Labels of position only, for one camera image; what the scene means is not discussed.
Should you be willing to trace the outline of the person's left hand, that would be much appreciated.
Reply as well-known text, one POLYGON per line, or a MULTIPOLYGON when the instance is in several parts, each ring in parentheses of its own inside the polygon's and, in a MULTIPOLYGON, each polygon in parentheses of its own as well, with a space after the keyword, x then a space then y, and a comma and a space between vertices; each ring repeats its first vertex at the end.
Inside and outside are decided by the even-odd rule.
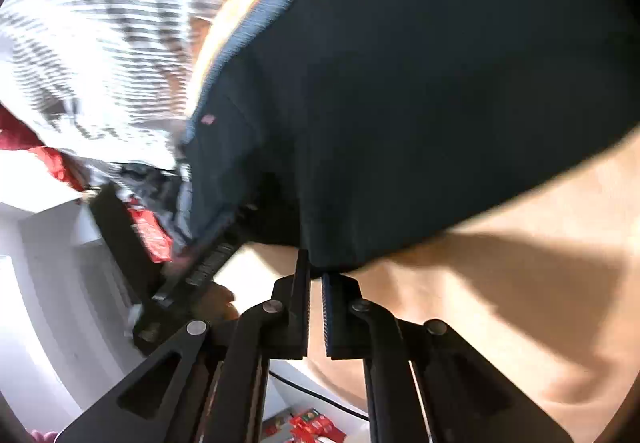
POLYGON ((237 319, 239 312, 234 300, 231 290, 212 281, 192 304, 192 317, 209 325, 237 319))

